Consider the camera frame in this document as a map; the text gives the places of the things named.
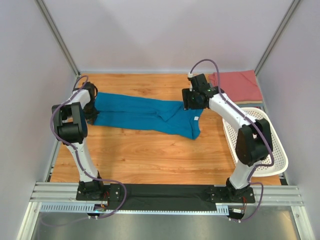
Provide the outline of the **blue t shirt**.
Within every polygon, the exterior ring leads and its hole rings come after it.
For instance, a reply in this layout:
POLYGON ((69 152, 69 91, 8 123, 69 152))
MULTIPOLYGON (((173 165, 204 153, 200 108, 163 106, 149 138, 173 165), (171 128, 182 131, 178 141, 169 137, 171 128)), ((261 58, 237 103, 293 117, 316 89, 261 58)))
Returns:
POLYGON ((202 109, 185 110, 182 101, 99 92, 95 126, 158 131, 195 140, 201 133, 202 109))

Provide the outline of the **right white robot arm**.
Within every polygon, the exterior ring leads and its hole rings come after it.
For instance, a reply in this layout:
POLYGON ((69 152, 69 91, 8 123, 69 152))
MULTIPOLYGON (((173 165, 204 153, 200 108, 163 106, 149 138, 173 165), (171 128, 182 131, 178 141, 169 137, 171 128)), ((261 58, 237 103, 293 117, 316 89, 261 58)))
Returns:
POLYGON ((238 162, 226 186, 217 192, 222 200, 236 202, 250 192, 250 180, 263 160, 272 155, 273 143, 268 120, 257 120, 233 103, 220 86, 213 86, 204 74, 187 76, 190 87, 182 89, 185 110, 210 109, 237 131, 235 153, 238 162))

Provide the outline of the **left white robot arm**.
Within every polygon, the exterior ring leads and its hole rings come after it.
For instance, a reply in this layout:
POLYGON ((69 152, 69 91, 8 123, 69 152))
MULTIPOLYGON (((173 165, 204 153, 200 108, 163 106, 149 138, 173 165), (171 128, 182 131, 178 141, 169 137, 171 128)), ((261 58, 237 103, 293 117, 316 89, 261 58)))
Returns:
POLYGON ((99 201, 106 196, 104 183, 94 166, 87 145, 88 126, 93 124, 99 111, 95 108, 97 87, 85 81, 74 86, 70 98, 51 107, 50 129, 56 139, 70 151, 79 172, 76 199, 99 201))

